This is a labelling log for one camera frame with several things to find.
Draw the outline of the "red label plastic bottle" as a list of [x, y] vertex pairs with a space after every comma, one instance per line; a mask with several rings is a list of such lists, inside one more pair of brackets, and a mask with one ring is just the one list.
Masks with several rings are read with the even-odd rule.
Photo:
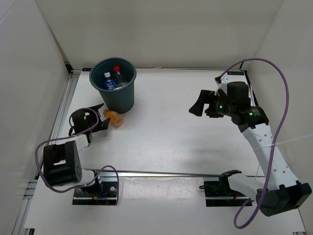
[[127, 84], [127, 81], [121, 73], [120, 66], [115, 66], [113, 69], [115, 72], [115, 87], [121, 88], [121, 87], [125, 86]]

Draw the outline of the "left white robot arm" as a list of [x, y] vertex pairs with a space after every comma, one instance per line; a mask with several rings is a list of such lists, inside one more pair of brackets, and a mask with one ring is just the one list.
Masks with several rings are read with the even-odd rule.
[[69, 117], [69, 139], [44, 147], [43, 176], [51, 187], [78, 186], [92, 196], [103, 193], [95, 170], [82, 169], [79, 152], [91, 145], [92, 133], [108, 129], [110, 119], [101, 120], [99, 109], [104, 104], [80, 108]]

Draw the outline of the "orange juice plastic bottle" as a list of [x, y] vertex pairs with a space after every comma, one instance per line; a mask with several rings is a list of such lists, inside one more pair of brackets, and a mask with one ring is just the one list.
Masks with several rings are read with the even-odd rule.
[[116, 111], [113, 110], [104, 110], [103, 111], [103, 115], [106, 118], [110, 119], [110, 123], [115, 126], [115, 127], [119, 127], [122, 125], [123, 123], [123, 117], [121, 116], [121, 114], [117, 113]]

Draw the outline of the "blue label plastic bottle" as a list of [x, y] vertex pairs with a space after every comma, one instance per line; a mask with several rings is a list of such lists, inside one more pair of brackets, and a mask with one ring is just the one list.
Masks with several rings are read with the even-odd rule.
[[110, 72], [104, 73], [104, 86], [105, 90], [114, 90], [115, 89], [115, 80], [112, 78]]

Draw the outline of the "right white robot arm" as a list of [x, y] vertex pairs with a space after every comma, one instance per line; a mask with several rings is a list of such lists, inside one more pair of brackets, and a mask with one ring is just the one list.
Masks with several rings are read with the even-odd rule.
[[251, 104], [249, 86], [242, 81], [230, 82], [224, 78], [217, 78], [216, 83], [216, 91], [201, 90], [189, 112], [198, 117], [202, 114], [210, 118], [230, 117], [250, 144], [263, 173], [269, 171], [270, 174], [263, 199], [263, 185], [239, 170], [222, 173], [218, 185], [205, 189], [212, 196], [220, 192], [227, 196], [241, 193], [256, 201], [267, 217], [299, 208], [312, 189], [308, 183], [299, 182], [278, 147], [272, 144], [269, 120], [261, 107]]

